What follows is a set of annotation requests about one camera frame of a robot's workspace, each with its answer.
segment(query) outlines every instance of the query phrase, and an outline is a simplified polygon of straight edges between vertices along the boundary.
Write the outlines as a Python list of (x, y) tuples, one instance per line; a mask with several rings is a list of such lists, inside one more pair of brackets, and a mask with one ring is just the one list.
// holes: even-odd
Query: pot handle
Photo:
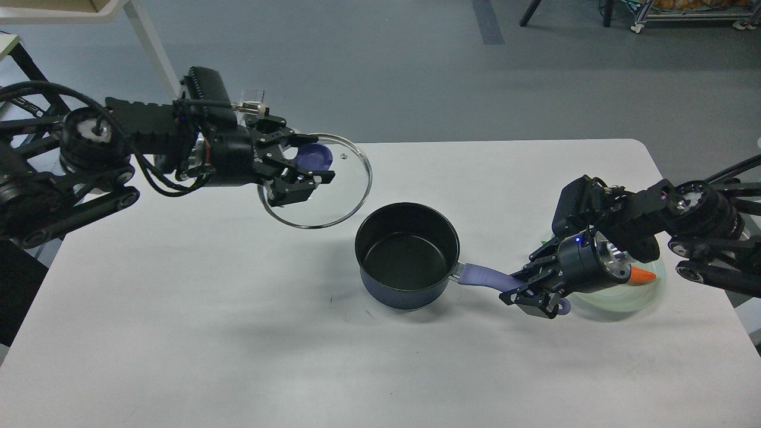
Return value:
[[(526, 285), (525, 281), (477, 264), (458, 263), (451, 278), (464, 286), (484, 286), (499, 292), (513, 292), (519, 287)], [(566, 315), (571, 311), (571, 306), (567, 299), (560, 299), (559, 304), (558, 315)]]

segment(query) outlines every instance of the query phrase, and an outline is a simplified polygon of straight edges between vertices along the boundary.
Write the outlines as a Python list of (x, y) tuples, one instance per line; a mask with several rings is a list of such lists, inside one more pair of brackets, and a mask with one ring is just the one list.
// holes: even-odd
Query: bolt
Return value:
[(137, 202), (138, 195), (131, 193), (125, 197), (122, 198), (122, 200), (119, 201), (119, 209), (124, 209), (133, 203)]
[(45, 230), (38, 230), (37, 232), (30, 233), (25, 239), (24, 244), (26, 247), (33, 248), (41, 245), (48, 238), (48, 232)]
[(702, 283), (703, 282), (703, 276), (694, 270), (687, 269), (686, 267), (678, 267), (677, 273), (682, 276), (682, 278), (687, 279), (689, 281), (693, 281), (694, 283)]
[(682, 244), (675, 244), (674, 246), (671, 247), (671, 250), (675, 254), (678, 254), (678, 255), (680, 255), (682, 257), (686, 257), (687, 256), (687, 248), (684, 245), (682, 245)]
[(121, 174), (116, 178), (116, 182), (119, 184), (124, 184), (127, 181), (130, 181), (132, 179), (132, 173), (131, 172), (125, 172), (124, 174)]

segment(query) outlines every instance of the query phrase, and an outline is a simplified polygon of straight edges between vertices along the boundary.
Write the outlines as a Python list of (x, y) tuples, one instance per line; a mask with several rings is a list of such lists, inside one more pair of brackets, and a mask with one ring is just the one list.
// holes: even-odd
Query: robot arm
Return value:
[[(132, 156), (165, 196), (257, 184), (266, 188), (271, 206), (283, 206), (307, 200), (333, 179), (330, 151), (317, 137), (297, 134), (260, 103), (231, 103), (215, 70), (192, 67), (183, 83), (188, 97), (167, 105), (107, 98), (103, 107), (46, 81), (0, 90), (0, 101), (59, 94), (86, 105), (62, 116), (0, 123), (0, 239), (35, 247), (131, 206), (139, 198), (137, 189), (125, 186), (135, 173)], [(244, 125), (238, 125), (236, 111), (244, 114)], [(33, 138), (13, 149), (11, 140), (19, 135)], [(298, 149), (293, 159), (283, 155), (289, 148)], [(65, 174), (38, 172), (28, 163), (55, 149)], [(193, 183), (185, 186), (165, 174)], [(101, 195), (82, 202), (93, 190)]]
[(583, 176), (561, 192), (555, 237), (529, 256), (513, 276), (525, 287), (500, 295), (526, 313), (554, 318), (573, 292), (595, 292), (626, 283), (634, 260), (660, 257), (655, 235), (668, 233), (685, 279), (761, 297), (761, 236), (741, 240), (740, 213), (761, 215), (761, 204), (739, 197), (761, 196), (761, 184), (733, 177), (761, 164), (761, 155), (704, 181), (674, 186), (661, 180), (637, 193)]

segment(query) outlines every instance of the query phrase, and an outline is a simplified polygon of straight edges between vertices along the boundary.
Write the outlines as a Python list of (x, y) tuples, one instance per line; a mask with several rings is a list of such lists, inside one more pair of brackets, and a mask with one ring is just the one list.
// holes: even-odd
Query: table leg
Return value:
[(605, 13), (603, 14), (603, 27), (610, 27), (610, 17), (613, 16), (613, 1), (605, 0)]
[(129, 18), (132, 29), (137, 34), (140, 44), (143, 45), (145, 53), (156, 69), (158, 78), (161, 80), (161, 85), (164, 87), (167, 95), (172, 100), (177, 98), (180, 95), (180, 80), (169, 63), (169, 57), (167, 57), (167, 53), (164, 51), (164, 46), (161, 45), (158, 33), (156, 33), (156, 29), (142, 2), (140, 0), (129, 0), (124, 4), (124, 13)]
[(528, 24), (528, 21), (533, 16), (533, 13), (537, 11), (539, 3), (541, 2), (542, 0), (531, 0), (531, 4), (528, 6), (528, 9), (526, 9), (524, 16), (521, 18), (521, 27), (526, 27), (526, 24)]
[[(45, 75), (37, 68), (32, 57), (29, 56), (29, 53), (27, 53), (20, 43), (13, 47), (8, 56), (13, 58), (16, 64), (18, 64), (18, 68), (27, 75), (29, 80), (47, 81)], [(43, 97), (50, 103), (50, 108), (47, 111), (48, 114), (64, 114), (69, 112), (68, 105), (66, 105), (66, 102), (64, 102), (60, 95), (45, 93)]]

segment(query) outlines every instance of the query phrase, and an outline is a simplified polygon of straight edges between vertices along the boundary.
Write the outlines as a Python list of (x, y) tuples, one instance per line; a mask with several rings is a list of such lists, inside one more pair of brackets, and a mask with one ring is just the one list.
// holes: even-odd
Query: saucepan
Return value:
[(393, 203), (370, 214), (357, 231), (355, 254), (365, 288), (391, 308), (426, 306), (450, 279), (500, 292), (525, 284), (488, 267), (460, 263), (460, 239), (452, 224), (419, 203)]

